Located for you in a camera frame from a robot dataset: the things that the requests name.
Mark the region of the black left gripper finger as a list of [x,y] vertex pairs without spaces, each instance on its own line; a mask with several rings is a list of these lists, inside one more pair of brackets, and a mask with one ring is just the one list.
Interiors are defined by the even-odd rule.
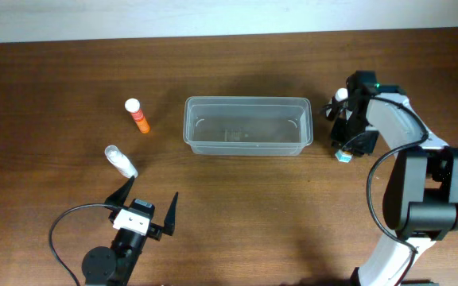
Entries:
[[118,190],[109,195],[104,203],[115,207],[123,207],[134,181],[135,176],[131,176]]
[[173,236],[175,231],[178,195],[176,192],[164,220],[163,233],[169,236]]

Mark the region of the small jar with gold lid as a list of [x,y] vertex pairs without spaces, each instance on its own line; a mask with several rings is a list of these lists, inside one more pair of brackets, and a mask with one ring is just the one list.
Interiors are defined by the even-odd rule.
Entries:
[[350,152],[343,151],[342,149],[339,149],[335,153],[335,157],[339,162],[349,163],[351,161],[351,159],[352,159],[352,154]]

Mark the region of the dark bottle with white cap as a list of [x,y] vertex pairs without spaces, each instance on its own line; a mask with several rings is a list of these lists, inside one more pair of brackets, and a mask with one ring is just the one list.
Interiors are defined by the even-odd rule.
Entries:
[[346,108],[346,102],[345,100],[348,99],[348,91],[346,88],[340,88],[336,91],[332,103],[334,104],[334,107],[332,108],[334,118],[338,118],[341,113],[345,110]]

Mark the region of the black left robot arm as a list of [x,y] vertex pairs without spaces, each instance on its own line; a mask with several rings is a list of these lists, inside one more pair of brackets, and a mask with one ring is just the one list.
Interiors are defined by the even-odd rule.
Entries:
[[130,177],[105,200],[108,207],[114,208],[109,220],[117,233],[109,247],[95,247],[84,256],[81,269],[86,285],[128,284],[146,240],[159,241],[162,236],[174,233],[178,195],[174,195],[164,224],[160,226],[152,222],[153,204],[140,199],[134,199],[128,206],[124,204],[134,181],[135,178]]

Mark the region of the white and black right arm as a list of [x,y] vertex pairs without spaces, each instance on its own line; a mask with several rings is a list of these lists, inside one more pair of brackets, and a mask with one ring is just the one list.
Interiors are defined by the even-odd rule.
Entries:
[[355,268],[351,285],[406,285],[417,259],[458,230],[458,148],[435,135],[398,85],[355,71],[324,108],[334,123],[336,158],[372,154],[379,137],[389,147],[371,167],[366,200],[382,231],[370,258]]

